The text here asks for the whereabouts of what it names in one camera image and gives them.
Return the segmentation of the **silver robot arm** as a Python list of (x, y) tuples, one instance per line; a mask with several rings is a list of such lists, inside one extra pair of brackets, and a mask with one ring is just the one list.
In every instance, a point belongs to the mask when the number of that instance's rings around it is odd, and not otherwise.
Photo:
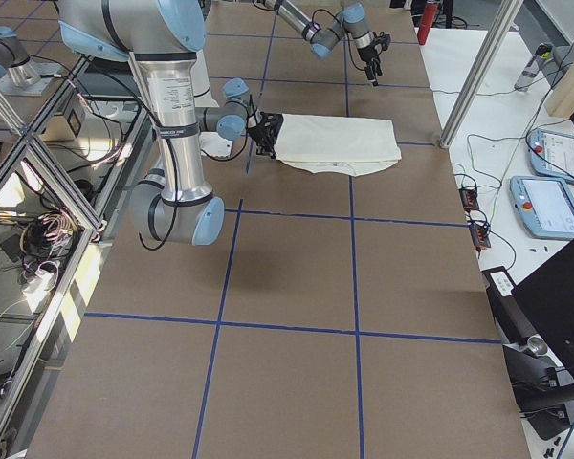
[(254, 1), (261, 9), (272, 11), (310, 44), (318, 59), (326, 59), (333, 49), (345, 39), (355, 45), (362, 66), (354, 67), (365, 73), (372, 86), (378, 86), (383, 74), (381, 53), (388, 50), (389, 34), (373, 32), (369, 27), (366, 11), (360, 1), (351, 2), (336, 13), (328, 12), (332, 22), (323, 26), (315, 20), (316, 11), (306, 15), (292, 1)]
[(212, 244), (225, 207), (204, 176), (201, 133), (229, 141), (247, 133), (272, 155), (282, 115), (257, 111), (239, 78), (225, 85), (224, 105), (196, 107), (191, 71), (206, 41), (196, 1), (63, 1), (59, 25), (73, 51), (129, 64), (153, 122), (163, 165), (150, 170), (131, 196), (141, 238)]

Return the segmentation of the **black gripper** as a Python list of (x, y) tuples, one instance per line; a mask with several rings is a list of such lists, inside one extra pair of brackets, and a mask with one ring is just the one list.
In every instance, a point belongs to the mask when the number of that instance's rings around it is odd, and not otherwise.
[(256, 112), (253, 124), (248, 128), (248, 134), (256, 145), (256, 154), (276, 157), (276, 142), (284, 123), (280, 113)]
[(377, 70), (380, 68), (381, 61), (378, 49), (379, 44), (375, 42), (358, 48), (359, 57), (364, 63), (367, 81), (374, 87), (379, 85)]

